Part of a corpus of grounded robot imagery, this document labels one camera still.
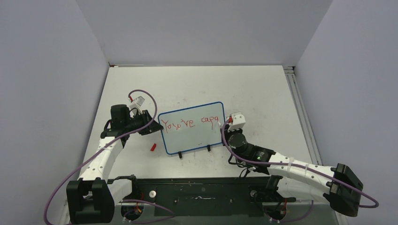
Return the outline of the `red marker cap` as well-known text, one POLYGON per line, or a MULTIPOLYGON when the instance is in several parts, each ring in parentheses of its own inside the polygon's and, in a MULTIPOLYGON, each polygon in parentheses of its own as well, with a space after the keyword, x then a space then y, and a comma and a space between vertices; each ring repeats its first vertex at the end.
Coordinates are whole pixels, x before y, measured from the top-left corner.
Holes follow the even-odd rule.
POLYGON ((152 145, 152 147, 151 147, 150 151, 154 151, 156 147, 157 147, 157 144, 156 144, 156 143, 154 143, 154 144, 152 145))

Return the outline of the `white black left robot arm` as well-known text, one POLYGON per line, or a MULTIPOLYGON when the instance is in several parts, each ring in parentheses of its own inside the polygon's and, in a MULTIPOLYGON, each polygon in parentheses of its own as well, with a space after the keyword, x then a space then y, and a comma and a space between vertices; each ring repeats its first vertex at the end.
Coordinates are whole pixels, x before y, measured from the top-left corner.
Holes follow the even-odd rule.
POLYGON ((69 218, 73 225, 110 223, 118 202, 123 198, 128 202, 139 198, 140 189, 133 185, 136 177, 118 177, 109 184, 111 169, 132 131, 148 135, 164 129, 147 110, 131 116, 127 105, 113 105, 110 113, 111 118, 100 134, 97 156, 90 160, 79 178, 70 181, 66 187, 69 218))

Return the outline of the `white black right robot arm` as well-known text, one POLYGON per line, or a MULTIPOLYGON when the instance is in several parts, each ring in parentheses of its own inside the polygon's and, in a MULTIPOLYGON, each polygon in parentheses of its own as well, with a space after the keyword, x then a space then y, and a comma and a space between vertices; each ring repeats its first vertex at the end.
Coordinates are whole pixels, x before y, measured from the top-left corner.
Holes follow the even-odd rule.
POLYGON ((327 203, 336 212, 356 217, 361 208, 363 183, 344 164, 324 166, 306 163, 279 152, 248 143, 242 129, 220 127, 222 144, 237 160, 256 173, 270 176, 268 199, 296 198, 327 203))

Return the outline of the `aluminium right side rail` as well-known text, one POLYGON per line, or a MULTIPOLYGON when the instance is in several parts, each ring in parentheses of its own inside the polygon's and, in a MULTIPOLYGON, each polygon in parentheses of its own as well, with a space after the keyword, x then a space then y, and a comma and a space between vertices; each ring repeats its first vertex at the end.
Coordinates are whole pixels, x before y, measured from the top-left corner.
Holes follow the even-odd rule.
POLYGON ((315 136, 312 130, 312 126, 306 112, 305 105, 299 90, 298 82, 296 79, 295 71, 293 66, 283 67, 289 89, 293 98, 293 103, 296 107, 298 118, 301 124, 301 128, 304 134, 304 138, 307 144, 307 148, 310 153, 310 157, 313 164, 322 165, 322 159, 318 150, 318 146, 315 140, 315 136))

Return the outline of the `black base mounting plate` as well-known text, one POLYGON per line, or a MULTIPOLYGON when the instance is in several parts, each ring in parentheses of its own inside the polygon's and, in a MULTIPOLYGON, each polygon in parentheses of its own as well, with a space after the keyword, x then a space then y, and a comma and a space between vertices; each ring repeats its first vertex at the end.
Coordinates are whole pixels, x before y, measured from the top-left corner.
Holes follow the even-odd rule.
POLYGON ((262 216, 261 204, 270 211, 280 210, 295 197, 277 192, 275 177, 136 179, 132 193, 122 203, 122 212, 140 209, 153 216, 262 216))

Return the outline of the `blue-framed whiteboard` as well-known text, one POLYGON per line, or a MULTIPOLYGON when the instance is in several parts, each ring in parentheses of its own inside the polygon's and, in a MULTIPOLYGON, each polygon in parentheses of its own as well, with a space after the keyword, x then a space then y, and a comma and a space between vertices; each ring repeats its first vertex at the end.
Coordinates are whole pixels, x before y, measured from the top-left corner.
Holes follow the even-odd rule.
POLYGON ((158 123, 164 126, 161 133, 166 153, 174 155, 220 144, 217 121, 225 122, 221 101, 160 113, 158 123))

